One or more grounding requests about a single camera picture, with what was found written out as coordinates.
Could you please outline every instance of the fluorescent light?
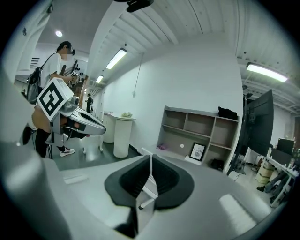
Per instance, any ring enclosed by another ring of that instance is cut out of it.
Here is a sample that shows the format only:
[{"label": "fluorescent light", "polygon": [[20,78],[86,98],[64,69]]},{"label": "fluorescent light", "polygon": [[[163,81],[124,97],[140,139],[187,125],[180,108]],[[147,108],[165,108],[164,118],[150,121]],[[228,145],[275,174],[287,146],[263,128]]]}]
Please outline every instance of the fluorescent light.
[{"label": "fluorescent light", "polygon": [[102,80],[103,76],[99,75],[99,77],[96,80],[96,83],[99,83]]},{"label": "fluorescent light", "polygon": [[121,60],[125,55],[127,54],[127,51],[124,48],[121,48],[117,54],[111,59],[111,61],[108,63],[106,68],[112,69],[114,65],[117,64],[118,61]]},{"label": "fluorescent light", "polygon": [[274,72],[273,70],[267,69],[265,67],[261,67],[259,65],[255,65],[253,63],[248,63],[247,65],[247,70],[252,71],[252,72],[256,72],[256,73],[260,73],[269,77],[272,77],[274,79],[277,79],[281,82],[285,82],[287,80],[286,76],[283,76],[277,72]]},{"label": "fluorescent light", "polygon": [[61,36],[62,36],[61,31],[56,31],[55,34],[56,34],[56,36],[58,36],[58,37],[61,37]]}]

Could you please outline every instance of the floor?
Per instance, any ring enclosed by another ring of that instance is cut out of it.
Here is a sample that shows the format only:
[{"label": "floor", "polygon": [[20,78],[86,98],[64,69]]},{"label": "floor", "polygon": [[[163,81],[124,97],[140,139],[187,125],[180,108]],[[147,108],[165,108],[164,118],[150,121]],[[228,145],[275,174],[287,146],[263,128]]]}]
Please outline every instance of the floor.
[{"label": "floor", "polygon": [[[88,140],[90,141],[88,142],[89,147],[87,147],[86,154],[84,154],[83,146],[87,145],[86,141]],[[58,169],[60,171],[63,171],[69,169],[92,167],[92,166],[105,165],[105,164],[114,163],[123,160],[114,157],[113,143],[103,143],[103,152],[100,152],[98,146],[95,146],[91,141],[93,141],[93,139],[86,139],[86,138],[69,139],[65,144],[65,146],[67,148],[74,149],[75,153],[64,157],[60,157],[60,153],[58,149],[56,147],[53,147],[53,160],[55,161]],[[26,146],[28,146],[31,149],[34,148],[32,139],[30,139],[30,141]],[[136,156],[139,156],[139,154],[135,150],[129,148],[128,156],[125,159],[133,158]]]},{"label": "floor", "polygon": [[265,192],[258,191],[256,188],[264,186],[264,184],[259,183],[256,179],[256,173],[251,170],[251,165],[245,165],[244,171],[246,172],[246,175],[239,174],[235,171],[232,171],[229,174],[229,177],[242,185],[246,190],[252,191],[254,194],[258,195],[261,199],[263,199],[267,204],[270,204],[270,198],[272,197],[271,194],[267,194]]}]

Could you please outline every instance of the picture frame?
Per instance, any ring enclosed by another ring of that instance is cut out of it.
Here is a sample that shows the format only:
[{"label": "picture frame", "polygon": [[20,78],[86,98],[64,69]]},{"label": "picture frame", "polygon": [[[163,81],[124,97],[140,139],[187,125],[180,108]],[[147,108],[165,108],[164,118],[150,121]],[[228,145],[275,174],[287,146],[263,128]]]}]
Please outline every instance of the picture frame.
[{"label": "picture frame", "polygon": [[203,158],[204,152],[205,152],[205,148],[206,148],[205,145],[195,142],[193,144],[193,147],[192,147],[191,153],[189,154],[189,157],[193,158],[195,160],[198,160],[198,161],[202,161],[202,158]]}]

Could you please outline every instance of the white ceiling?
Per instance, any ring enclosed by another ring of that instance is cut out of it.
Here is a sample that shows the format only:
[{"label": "white ceiling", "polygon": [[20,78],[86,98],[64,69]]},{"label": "white ceiling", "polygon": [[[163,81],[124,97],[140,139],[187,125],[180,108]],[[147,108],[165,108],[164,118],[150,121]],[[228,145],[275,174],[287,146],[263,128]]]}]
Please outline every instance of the white ceiling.
[{"label": "white ceiling", "polygon": [[[90,52],[97,27],[113,0],[54,0],[53,12],[38,42],[71,42],[74,49]],[[60,30],[62,37],[55,35]]]},{"label": "white ceiling", "polygon": [[[54,4],[40,42],[59,43],[62,38],[54,32],[61,30],[75,49],[90,53],[91,80],[102,74],[102,82],[108,82],[132,59],[163,43],[178,44],[195,35],[224,32],[238,59],[242,81],[248,86],[244,92],[254,93],[255,98],[273,89],[277,106],[300,113],[296,51],[277,22],[250,0],[154,0],[150,7],[132,14],[125,10],[125,3],[112,0],[55,0]],[[128,54],[112,70],[105,69],[121,47]],[[251,73],[245,69],[249,61],[287,75],[289,80],[279,83]],[[103,85],[92,81],[90,87],[99,90]]]}]

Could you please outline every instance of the white cylindrical stand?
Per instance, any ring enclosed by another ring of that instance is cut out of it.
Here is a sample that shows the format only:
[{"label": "white cylindrical stand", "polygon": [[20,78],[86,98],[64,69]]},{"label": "white cylindrical stand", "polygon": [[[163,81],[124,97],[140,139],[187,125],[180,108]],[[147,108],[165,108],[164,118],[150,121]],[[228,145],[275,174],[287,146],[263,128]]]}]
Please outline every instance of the white cylindrical stand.
[{"label": "white cylindrical stand", "polygon": [[104,133],[103,141],[105,143],[113,143],[116,119],[112,115],[104,112],[103,124],[106,127],[106,132]]},{"label": "white cylindrical stand", "polygon": [[126,158],[128,156],[132,121],[133,119],[116,118],[113,146],[113,155],[116,158]]}]

